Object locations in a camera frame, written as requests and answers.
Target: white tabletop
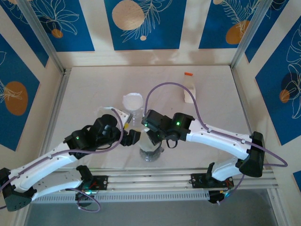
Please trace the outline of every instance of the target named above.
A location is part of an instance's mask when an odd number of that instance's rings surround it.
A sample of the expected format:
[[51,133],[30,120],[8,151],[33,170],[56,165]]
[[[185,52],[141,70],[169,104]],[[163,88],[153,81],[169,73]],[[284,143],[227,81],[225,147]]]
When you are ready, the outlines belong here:
[[[229,66],[147,66],[147,67],[74,67],[63,98],[51,141],[54,148],[73,131],[94,123],[101,106],[123,108],[122,98],[130,92],[141,93],[145,99],[156,85],[173,81],[183,83],[184,72],[193,73],[196,99],[205,123],[237,133],[248,133],[242,106]],[[176,112],[196,118],[193,104],[184,102],[183,90],[177,86],[158,88],[150,97],[148,109],[168,117]],[[79,164],[91,168],[207,168],[223,161],[230,154],[199,143],[179,142],[154,162],[145,162],[139,146],[119,145],[109,153],[89,155]]]

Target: purple cable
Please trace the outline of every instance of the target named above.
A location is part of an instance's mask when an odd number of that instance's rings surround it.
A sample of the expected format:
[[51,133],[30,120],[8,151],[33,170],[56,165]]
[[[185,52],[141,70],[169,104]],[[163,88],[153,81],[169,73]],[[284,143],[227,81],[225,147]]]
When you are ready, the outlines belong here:
[[[50,158],[56,157],[56,156],[61,155],[61,154],[64,154],[64,153],[69,153],[69,152],[84,153],[84,154],[100,154],[100,153],[106,153],[106,152],[109,152],[109,151],[113,150],[115,147],[117,147],[117,146],[120,144],[120,142],[121,142],[121,140],[122,140],[122,138],[123,138],[123,126],[122,126],[122,120],[121,120],[121,117],[119,116],[119,114],[117,113],[117,111],[116,111],[115,109],[113,109],[113,108],[112,108],[111,110],[116,114],[116,116],[117,116],[117,118],[118,118],[118,120],[119,120],[119,123],[120,123],[120,131],[121,131],[119,140],[117,141],[117,143],[116,143],[114,146],[112,146],[112,147],[110,147],[110,148],[108,148],[108,149],[105,149],[105,150],[103,150],[103,151],[98,151],[98,152],[84,151],[84,150],[78,150],[78,149],[65,150],[65,151],[60,151],[60,152],[57,152],[57,153],[55,153],[55,154],[50,155]],[[31,165],[31,166],[25,168],[24,170],[22,170],[22,171],[19,173],[19,176],[22,175],[22,174],[24,174],[24,173],[27,172],[28,170],[32,169],[33,167],[36,167],[37,165],[41,164],[42,162],[48,160],[48,159],[49,159],[49,157],[45,157],[45,158],[43,158],[43,159],[41,159],[41,160],[35,162],[33,165]],[[15,180],[16,178],[17,178],[17,176],[14,176],[14,177],[12,177],[11,179],[9,179],[7,182],[5,182],[5,183],[0,187],[0,192],[5,188],[6,185],[8,185],[9,183],[11,183],[11,182],[12,182],[13,180]],[[94,201],[97,203],[97,205],[100,206],[100,203],[99,203],[97,200],[95,200],[93,197],[90,197],[90,196],[89,196],[89,198],[91,198],[92,200],[94,200]]]
[[94,202],[96,202],[96,204],[97,204],[97,206],[98,206],[96,210],[87,210],[87,209],[85,209],[85,208],[82,208],[82,207],[79,205],[79,201],[78,201],[76,204],[77,204],[77,206],[79,207],[80,210],[83,210],[83,211],[85,211],[85,212],[90,212],[90,213],[97,213],[97,212],[100,211],[101,205],[100,205],[99,201],[97,201],[94,197],[92,197],[91,195],[88,195],[88,194],[86,194],[85,192],[83,192],[83,191],[81,191],[81,190],[79,190],[79,189],[76,189],[76,188],[69,188],[69,189],[70,189],[70,190],[73,190],[73,191],[75,191],[75,192],[79,192],[79,193],[83,194],[84,196],[88,197],[89,199],[92,199]]
[[[149,98],[150,98],[151,93],[152,93],[155,89],[157,89],[157,88],[159,88],[159,87],[161,87],[161,86],[164,86],[164,85],[175,85],[175,86],[179,86],[179,87],[183,88],[184,90],[186,90],[186,91],[189,93],[189,95],[190,95],[191,98],[192,98],[193,104],[194,104],[194,106],[195,106],[195,109],[196,109],[196,113],[197,113],[199,122],[201,123],[201,125],[202,125],[207,131],[209,131],[209,128],[208,128],[208,127],[206,126],[206,124],[203,122],[203,120],[202,120],[202,118],[201,118],[201,115],[199,114],[199,111],[198,111],[198,104],[197,104],[197,102],[196,102],[196,100],[195,100],[193,94],[189,91],[188,88],[186,88],[185,86],[183,86],[183,85],[181,85],[181,84],[179,84],[179,83],[176,83],[176,82],[163,82],[163,83],[161,83],[161,84],[155,86],[154,88],[152,88],[152,89],[150,90],[150,92],[148,93],[148,95],[147,95],[147,97],[146,97],[146,100],[145,100],[144,115],[146,115],[146,112],[147,112],[147,104],[148,104],[148,101],[149,101]],[[222,132],[213,130],[213,129],[210,130],[210,133],[215,133],[215,134],[217,134],[217,135],[220,135],[220,136],[223,136],[223,137],[226,137],[226,138],[230,138],[230,139],[236,140],[236,141],[241,142],[241,143],[243,143],[243,141],[244,141],[243,139],[240,139],[240,138],[238,138],[238,137],[235,137],[235,136],[232,136],[232,135],[229,135],[229,134],[225,134],[225,133],[222,133]],[[287,162],[286,162],[284,159],[282,159],[282,158],[279,157],[278,155],[274,154],[273,152],[269,151],[268,149],[266,149],[266,148],[264,148],[264,147],[261,147],[261,146],[259,146],[259,145],[257,145],[257,144],[254,144],[254,143],[252,143],[252,142],[249,142],[249,141],[246,141],[246,144],[251,145],[251,146],[254,146],[254,147],[257,147],[257,148],[263,150],[264,152],[269,153],[270,155],[272,155],[273,157],[277,158],[278,160],[280,160],[280,161],[283,163],[283,165],[281,165],[281,164],[265,164],[265,166],[287,167],[288,164],[287,164]]]

